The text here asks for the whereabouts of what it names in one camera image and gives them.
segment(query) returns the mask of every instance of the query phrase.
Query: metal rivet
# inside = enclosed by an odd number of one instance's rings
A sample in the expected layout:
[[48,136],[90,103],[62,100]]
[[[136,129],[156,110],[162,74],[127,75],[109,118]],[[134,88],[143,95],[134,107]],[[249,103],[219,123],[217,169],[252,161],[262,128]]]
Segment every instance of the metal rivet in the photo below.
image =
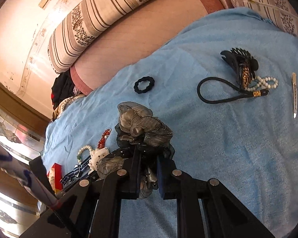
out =
[[120,170],[117,171],[117,174],[119,176],[124,176],[125,174],[127,174],[127,171],[125,169],[120,169]]
[[220,183],[220,181],[218,179],[213,178],[210,180],[210,184],[213,186],[217,186],[217,185],[219,185],[219,183]]
[[172,171],[172,174],[174,176],[180,176],[180,175],[182,175],[182,171],[181,170],[178,170],[178,169],[175,169],[175,170]]
[[81,180],[79,182],[79,185],[82,186],[82,187],[85,187],[85,186],[89,185],[89,180],[86,180],[86,179]]

